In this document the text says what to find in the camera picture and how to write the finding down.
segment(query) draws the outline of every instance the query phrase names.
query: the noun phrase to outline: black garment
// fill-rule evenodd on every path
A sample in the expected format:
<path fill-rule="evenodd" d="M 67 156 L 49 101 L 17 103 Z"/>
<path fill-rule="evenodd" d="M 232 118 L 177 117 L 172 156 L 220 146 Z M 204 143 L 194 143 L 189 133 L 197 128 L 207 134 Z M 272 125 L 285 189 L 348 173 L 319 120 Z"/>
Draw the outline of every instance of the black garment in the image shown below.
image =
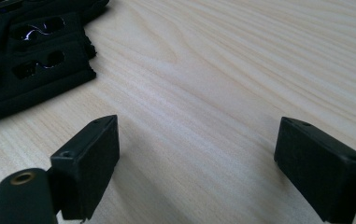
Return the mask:
<path fill-rule="evenodd" d="M 0 118 L 95 78 L 96 52 L 82 24 L 108 0 L 0 3 Z"/>

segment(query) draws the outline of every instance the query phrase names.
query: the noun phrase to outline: black plastic part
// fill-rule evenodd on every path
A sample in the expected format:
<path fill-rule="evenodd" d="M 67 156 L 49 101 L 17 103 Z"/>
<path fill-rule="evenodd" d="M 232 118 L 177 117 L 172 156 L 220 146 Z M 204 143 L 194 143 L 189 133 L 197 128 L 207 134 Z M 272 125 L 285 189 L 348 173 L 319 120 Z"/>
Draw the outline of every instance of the black plastic part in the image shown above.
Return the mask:
<path fill-rule="evenodd" d="M 51 156 L 64 219 L 90 219 L 120 157 L 117 116 L 96 119 Z"/>
<path fill-rule="evenodd" d="M 0 224 L 9 223 L 57 223 L 44 170 L 22 170 L 0 183 Z"/>
<path fill-rule="evenodd" d="M 311 124 L 282 118 L 274 159 L 323 221 L 352 222 L 355 150 Z"/>

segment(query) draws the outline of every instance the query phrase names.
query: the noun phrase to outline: wooden table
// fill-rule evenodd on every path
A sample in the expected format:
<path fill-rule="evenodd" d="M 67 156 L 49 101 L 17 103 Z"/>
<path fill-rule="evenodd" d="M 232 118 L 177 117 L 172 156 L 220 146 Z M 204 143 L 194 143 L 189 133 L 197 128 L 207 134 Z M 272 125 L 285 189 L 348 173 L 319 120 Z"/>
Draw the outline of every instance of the wooden table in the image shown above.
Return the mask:
<path fill-rule="evenodd" d="M 282 116 L 356 149 L 356 1 L 107 9 L 86 26 L 97 79 L 0 120 L 0 181 L 117 114 L 121 159 L 88 223 L 322 223 L 273 155 Z"/>

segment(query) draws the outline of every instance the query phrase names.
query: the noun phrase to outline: black fabric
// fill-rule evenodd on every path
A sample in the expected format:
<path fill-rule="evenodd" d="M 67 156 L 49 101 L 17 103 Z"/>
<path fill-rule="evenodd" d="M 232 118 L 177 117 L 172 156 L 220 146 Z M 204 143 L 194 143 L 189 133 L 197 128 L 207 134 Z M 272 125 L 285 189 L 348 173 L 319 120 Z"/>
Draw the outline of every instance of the black fabric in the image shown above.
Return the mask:
<path fill-rule="evenodd" d="M 96 74 L 82 24 L 108 0 L 0 3 L 0 118 L 68 91 Z"/>

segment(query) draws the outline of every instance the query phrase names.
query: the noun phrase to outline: wood grain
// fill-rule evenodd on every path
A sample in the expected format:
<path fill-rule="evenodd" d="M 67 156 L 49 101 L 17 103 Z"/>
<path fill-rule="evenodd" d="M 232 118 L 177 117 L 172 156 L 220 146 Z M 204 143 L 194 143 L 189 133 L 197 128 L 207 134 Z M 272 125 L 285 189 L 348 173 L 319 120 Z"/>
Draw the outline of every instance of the wood grain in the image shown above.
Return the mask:
<path fill-rule="evenodd" d="M 86 32 L 98 78 L 0 120 L 0 181 L 117 114 L 88 223 L 322 223 L 273 154 L 282 116 L 356 149 L 356 1 L 115 0 Z"/>

